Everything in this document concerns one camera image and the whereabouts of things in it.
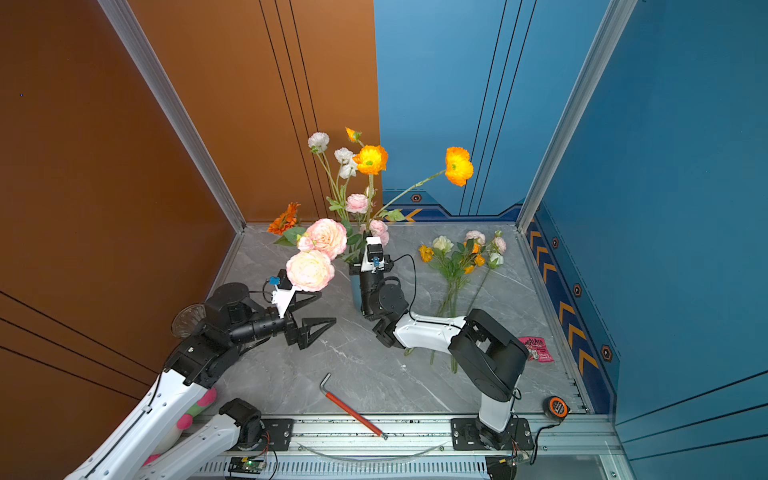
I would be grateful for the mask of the teal ceramic vase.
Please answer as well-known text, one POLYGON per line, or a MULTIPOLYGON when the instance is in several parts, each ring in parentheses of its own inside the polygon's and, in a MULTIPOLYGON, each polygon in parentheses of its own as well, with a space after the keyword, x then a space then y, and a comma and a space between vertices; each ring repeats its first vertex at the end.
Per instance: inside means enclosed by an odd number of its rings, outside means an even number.
POLYGON ((349 280, 351 285, 353 305, 358 313, 363 313, 361 290, 361 266, 360 261, 349 265, 349 280))

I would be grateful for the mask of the cream white rose stem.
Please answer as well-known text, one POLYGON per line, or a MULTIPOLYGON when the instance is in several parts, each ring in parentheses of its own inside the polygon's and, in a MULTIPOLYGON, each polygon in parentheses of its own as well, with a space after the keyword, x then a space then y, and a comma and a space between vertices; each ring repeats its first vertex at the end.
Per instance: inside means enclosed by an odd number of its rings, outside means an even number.
POLYGON ((446 236, 441 235, 432 242, 434 268, 437 269, 447 281, 447 293, 442 301, 438 315, 440 317, 455 317, 458 295, 458 264, 453 261, 452 255, 454 243, 446 236))

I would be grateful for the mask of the pink peony flower stem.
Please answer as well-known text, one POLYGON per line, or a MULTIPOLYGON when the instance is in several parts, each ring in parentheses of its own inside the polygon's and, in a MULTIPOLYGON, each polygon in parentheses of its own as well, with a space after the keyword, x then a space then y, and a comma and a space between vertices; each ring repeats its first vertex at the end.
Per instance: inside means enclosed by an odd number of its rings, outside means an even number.
POLYGON ((348 236, 371 233, 381 240, 386 246, 390 240, 388 226, 380 217, 374 215, 375 190, 368 186, 363 193, 350 194, 346 198, 345 211, 350 218, 350 226, 347 228, 348 236))

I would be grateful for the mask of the orange gerbera flower stem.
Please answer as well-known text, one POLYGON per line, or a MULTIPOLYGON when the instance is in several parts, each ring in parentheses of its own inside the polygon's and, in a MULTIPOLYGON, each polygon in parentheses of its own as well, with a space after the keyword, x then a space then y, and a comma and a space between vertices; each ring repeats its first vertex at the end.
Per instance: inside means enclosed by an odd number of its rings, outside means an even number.
POLYGON ((296 247, 301 252, 319 251, 334 259, 347 248, 347 230, 343 224, 322 218, 309 227, 299 225, 300 204, 292 202, 268 227, 274 234, 276 245, 296 247))

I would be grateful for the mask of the orange yellow rose stem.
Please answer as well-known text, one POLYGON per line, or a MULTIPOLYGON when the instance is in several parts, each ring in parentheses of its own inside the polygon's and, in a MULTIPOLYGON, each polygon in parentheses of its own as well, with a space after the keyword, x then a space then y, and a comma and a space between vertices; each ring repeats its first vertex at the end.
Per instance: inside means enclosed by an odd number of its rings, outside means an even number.
POLYGON ((477 252, 478 250, 481 250, 483 247, 485 247, 484 240, 481 240, 479 237, 470 237, 463 244, 461 244, 460 248, 456 252, 454 252, 454 254, 452 255, 453 261, 458 264, 457 303, 458 303, 459 293, 464 288, 462 286, 463 269, 469 264, 470 256, 473 253, 477 252))

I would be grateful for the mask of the clear glass vase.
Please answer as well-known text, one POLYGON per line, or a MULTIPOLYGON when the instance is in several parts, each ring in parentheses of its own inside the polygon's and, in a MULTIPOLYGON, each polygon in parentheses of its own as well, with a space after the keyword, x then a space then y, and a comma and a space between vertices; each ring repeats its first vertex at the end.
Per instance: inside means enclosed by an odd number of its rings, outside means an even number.
POLYGON ((171 322, 171 333, 175 338, 185 339, 192 335, 197 325, 205 319, 202 303, 189 305, 179 311, 171 322))

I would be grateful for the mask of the yellow ranunculus flower stem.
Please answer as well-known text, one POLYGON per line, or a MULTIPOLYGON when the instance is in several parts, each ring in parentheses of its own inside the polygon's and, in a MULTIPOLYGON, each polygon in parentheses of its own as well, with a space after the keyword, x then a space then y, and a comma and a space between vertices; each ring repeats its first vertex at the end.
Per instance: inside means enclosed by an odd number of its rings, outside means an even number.
MULTIPOLYGON (((348 128, 346 132, 351 142, 360 145, 360 149, 353 152, 357 174, 365 176, 368 179, 366 187, 370 186, 375 190, 375 178, 387 170, 389 153, 381 145, 364 144, 361 141, 362 133, 359 131, 348 128)), ((394 205, 402 197, 429 181, 443 176, 453 185, 464 187, 474 175, 470 152, 457 146, 451 138, 434 131, 412 133, 405 144, 395 149, 395 160, 403 167, 404 174, 401 178, 412 181, 413 184, 407 188, 397 186, 397 194, 380 206, 375 204, 375 190, 374 215, 383 221, 402 221, 404 216, 394 205)))

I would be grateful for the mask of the white rose flower stem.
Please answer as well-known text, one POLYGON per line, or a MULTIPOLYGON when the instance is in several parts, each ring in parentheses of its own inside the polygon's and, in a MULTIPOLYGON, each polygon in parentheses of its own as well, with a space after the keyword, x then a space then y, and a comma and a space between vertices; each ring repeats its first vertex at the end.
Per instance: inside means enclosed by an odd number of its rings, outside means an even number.
POLYGON ((471 299, 468 301, 465 313, 468 314, 474 307, 475 301, 479 296, 480 290, 492 270, 496 270, 504 264, 503 248, 497 244, 489 244, 481 250, 470 256, 469 264, 463 269, 462 286, 466 287, 471 283, 470 276, 475 271, 483 271, 483 277, 478 287, 474 289, 471 299))

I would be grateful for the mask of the large pink peach rose stem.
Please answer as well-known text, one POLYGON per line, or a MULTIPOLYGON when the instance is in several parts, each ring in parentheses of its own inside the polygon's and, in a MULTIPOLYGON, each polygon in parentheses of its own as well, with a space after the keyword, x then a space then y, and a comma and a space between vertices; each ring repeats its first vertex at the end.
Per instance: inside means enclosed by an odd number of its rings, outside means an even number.
POLYGON ((287 230, 283 238, 298 250, 286 263, 293 287, 304 292, 323 290, 335 277, 333 261, 346 252, 348 237, 345 225, 330 218, 287 230))

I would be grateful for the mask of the pink carnation rose stem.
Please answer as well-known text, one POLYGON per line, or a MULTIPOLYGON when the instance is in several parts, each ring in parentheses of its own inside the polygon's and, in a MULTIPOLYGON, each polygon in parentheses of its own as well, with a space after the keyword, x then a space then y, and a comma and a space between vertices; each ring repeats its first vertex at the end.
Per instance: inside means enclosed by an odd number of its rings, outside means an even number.
POLYGON ((504 264, 508 249, 501 230, 496 230, 490 237, 478 230, 469 231, 462 244, 462 257, 459 263, 459 283, 463 288, 469 283, 469 276, 478 269, 496 270, 504 264))

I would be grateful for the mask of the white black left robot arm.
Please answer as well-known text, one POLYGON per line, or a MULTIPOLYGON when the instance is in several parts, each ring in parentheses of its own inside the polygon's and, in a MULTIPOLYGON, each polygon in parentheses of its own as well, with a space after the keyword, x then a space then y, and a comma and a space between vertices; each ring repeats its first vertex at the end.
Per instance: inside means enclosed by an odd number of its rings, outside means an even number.
POLYGON ((205 316, 168 356, 146 395, 113 433, 72 473, 72 479, 184 479, 232 447, 253 448, 269 437, 259 409, 242 399, 228 401, 196 434, 155 461, 149 458, 181 416, 218 382, 240 357, 284 335, 306 349, 335 325, 333 317, 297 322, 295 311, 320 298, 279 282, 273 304, 261 306, 242 283, 218 287, 204 303, 205 316))

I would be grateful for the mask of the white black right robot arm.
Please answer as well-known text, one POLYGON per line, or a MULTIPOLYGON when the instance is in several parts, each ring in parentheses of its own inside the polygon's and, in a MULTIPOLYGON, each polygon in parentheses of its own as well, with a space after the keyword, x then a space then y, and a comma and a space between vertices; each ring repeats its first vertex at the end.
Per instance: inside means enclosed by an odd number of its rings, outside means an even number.
POLYGON ((374 323, 377 339, 389 348, 451 355, 481 394, 475 420, 480 442, 495 450, 509 448, 515 389, 529 358, 526 346, 481 309, 452 318, 416 314, 398 278, 381 272, 359 277, 361 313, 374 323))

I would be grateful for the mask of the small orange bud stem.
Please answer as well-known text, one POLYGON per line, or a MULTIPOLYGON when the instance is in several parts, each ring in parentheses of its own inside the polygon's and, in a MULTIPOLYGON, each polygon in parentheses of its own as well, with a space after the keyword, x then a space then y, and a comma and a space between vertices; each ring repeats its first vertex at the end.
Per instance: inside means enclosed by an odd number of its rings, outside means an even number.
POLYGON ((454 296, 453 264, 450 253, 426 245, 419 247, 419 256, 423 263, 439 272, 445 282, 444 295, 437 311, 437 316, 451 316, 451 303, 454 296))

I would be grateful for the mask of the white panda plush toy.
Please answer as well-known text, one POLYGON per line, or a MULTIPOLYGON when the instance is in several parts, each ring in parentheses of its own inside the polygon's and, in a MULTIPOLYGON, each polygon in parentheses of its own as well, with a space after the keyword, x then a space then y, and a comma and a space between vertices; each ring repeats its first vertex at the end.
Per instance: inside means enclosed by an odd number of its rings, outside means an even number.
POLYGON ((165 452, 170 450, 177 443, 184 431, 192 426, 195 417, 210 407, 216 401, 217 396, 218 393, 216 388, 210 388, 196 403, 179 417, 153 450, 152 454, 145 460, 144 466, 155 461, 165 452))

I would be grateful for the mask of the green circuit board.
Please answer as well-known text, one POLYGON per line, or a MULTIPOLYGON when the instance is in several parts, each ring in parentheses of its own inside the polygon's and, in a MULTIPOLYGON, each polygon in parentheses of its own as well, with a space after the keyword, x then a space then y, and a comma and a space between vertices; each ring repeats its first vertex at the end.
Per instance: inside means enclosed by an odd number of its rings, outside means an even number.
POLYGON ((227 475, 235 474, 260 475, 265 472, 267 462, 264 459, 246 456, 231 457, 227 469, 227 475))

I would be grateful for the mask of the pink candy wrapper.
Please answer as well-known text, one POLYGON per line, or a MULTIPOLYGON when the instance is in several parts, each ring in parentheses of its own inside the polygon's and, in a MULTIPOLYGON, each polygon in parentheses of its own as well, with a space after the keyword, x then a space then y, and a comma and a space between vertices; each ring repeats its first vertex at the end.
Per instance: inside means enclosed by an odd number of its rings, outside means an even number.
POLYGON ((527 348, 528 357, 539 363, 553 363, 554 358, 550 353, 546 341, 540 337, 520 337, 520 342, 527 348))

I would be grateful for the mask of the orange black tape measure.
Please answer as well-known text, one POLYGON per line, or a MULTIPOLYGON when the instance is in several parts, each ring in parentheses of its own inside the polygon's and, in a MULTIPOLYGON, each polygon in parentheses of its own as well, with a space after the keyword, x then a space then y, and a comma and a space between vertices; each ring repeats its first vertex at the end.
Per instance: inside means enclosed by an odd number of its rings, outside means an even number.
POLYGON ((557 423, 562 423, 570 413, 570 407, 558 396, 546 398, 543 402, 543 410, 548 418, 557 423))

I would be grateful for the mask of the right circuit board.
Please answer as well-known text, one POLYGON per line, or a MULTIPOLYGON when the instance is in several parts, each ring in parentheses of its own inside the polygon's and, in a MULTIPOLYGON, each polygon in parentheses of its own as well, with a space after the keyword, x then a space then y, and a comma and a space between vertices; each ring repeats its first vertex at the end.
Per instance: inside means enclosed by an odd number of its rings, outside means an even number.
POLYGON ((490 480, 515 480, 518 469, 530 463, 531 455, 519 451, 510 455, 485 456, 486 473, 490 480))

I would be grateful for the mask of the red handled hex key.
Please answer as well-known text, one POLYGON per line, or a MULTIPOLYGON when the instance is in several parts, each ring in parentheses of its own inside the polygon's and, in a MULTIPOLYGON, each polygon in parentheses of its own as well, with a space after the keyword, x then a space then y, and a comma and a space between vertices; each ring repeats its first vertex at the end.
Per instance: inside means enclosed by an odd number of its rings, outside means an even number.
POLYGON ((344 411, 347 415, 354 418, 358 423, 360 423, 367 430, 369 430, 374 436, 379 437, 383 440, 387 440, 388 435, 383 430, 381 430, 378 426, 376 426, 374 423, 372 423, 362 414, 360 414, 355 409, 350 407, 347 403, 345 403, 343 400, 341 400, 339 397, 337 397, 335 394, 333 394, 326 388, 327 383, 329 382, 331 377, 332 377, 331 372, 326 373, 319 384, 319 389, 321 393, 325 396, 325 398, 330 400, 332 403, 334 403, 338 408, 344 411))

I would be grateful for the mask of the right aluminium corner post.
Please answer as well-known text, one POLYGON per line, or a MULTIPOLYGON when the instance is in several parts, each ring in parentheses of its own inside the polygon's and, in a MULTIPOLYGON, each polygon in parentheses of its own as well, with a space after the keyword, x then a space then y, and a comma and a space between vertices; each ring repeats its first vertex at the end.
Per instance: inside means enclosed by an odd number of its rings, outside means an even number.
POLYGON ((637 3, 609 2, 516 221, 520 234, 532 222, 637 3))

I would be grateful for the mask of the aluminium corner post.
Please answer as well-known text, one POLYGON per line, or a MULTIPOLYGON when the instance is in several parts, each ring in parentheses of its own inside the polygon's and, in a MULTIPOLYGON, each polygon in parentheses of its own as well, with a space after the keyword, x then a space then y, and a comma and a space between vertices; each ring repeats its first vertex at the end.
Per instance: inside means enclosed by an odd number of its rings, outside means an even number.
POLYGON ((609 2, 516 221, 520 234, 532 222, 637 3, 609 2))
POLYGON ((236 233, 242 233, 247 226, 244 215, 130 4, 124 0, 99 0, 98 4, 226 219, 236 233))

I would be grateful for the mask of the left aluminium corner post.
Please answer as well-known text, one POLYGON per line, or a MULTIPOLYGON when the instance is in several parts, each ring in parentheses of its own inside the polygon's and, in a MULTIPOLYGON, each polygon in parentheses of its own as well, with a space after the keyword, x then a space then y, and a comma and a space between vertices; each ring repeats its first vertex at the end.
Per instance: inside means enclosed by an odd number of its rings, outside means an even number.
POLYGON ((130 4, 124 0, 99 0, 98 4, 226 219, 236 233, 242 233, 247 226, 244 215, 130 4))

